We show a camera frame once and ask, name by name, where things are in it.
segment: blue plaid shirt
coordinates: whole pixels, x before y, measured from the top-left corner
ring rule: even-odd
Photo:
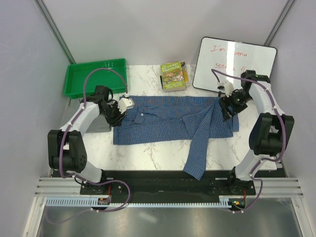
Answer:
[[[223,122],[219,97],[131,96],[135,106],[114,128],[114,145],[192,140],[184,171],[200,180],[209,138],[232,137],[238,117]]]

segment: white wall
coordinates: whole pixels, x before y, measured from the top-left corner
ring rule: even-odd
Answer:
[[[286,0],[43,0],[75,60],[197,62],[203,37],[263,44]]]
[[[68,61],[33,0],[0,3],[0,235],[21,236],[47,133],[60,125]]]
[[[298,0],[272,46],[278,49],[271,82],[277,102],[295,124],[285,157],[298,177],[316,223],[316,1]]]

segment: gray wall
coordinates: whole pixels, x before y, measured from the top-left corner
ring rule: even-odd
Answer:
[[[0,232],[21,236],[40,175],[47,133],[57,128],[68,61],[33,0],[0,3]]]
[[[272,73],[276,99],[295,125],[283,159],[301,181],[309,213],[316,223],[316,1],[298,0],[272,46],[278,49]]]

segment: red wire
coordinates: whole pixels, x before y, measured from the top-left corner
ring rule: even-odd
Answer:
[[[244,201],[246,199],[246,196],[247,196],[246,190],[243,190],[243,198],[241,201]]]

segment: metal floor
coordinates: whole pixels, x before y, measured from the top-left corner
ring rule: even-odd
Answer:
[[[52,221],[85,209],[48,208]],[[284,198],[260,199],[244,214],[214,208],[130,207],[113,213],[87,212],[57,226],[42,220],[39,229],[38,237],[302,237],[292,202]]]

